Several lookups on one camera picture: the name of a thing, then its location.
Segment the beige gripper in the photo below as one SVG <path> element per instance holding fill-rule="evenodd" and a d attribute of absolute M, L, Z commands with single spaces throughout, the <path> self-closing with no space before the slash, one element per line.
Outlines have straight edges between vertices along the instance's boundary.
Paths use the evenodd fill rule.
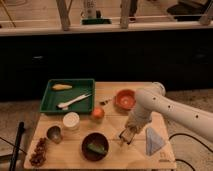
<path fill-rule="evenodd" d="M 129 140 L 127 142 L 128 145 L 130 145 L 132 143 L 135 134 L 139 134 L 142 131 L 142 129 L 146 125 L 146 123 L 147 123 L 147 121 L 143 117 L 137 117 L 137 116 L 133 116 L 133 115 L 130 115 L 128 117 L 125 127 L 132 132 L 132 134 L 129 136 Z M 121 133 L 119 134 L 119 138 L 123 141 L 126 141 L 126 138 L 124 135 L 125 131 L 126 131 L 126 129 L 121 131 Z"/>

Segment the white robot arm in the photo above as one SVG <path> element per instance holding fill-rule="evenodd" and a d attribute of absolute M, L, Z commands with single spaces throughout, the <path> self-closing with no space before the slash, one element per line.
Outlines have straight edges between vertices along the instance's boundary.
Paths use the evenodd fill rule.
<path fill-rule="evenodd" d="M 151 121 L 152 112 L 170 118 L 213 143 L 213 113 L 167 98 L 165 87 L 161 83 L 153 82 L 138 88 L 134 99 L 135 105 L 119 135 L 127 144 Z"/>

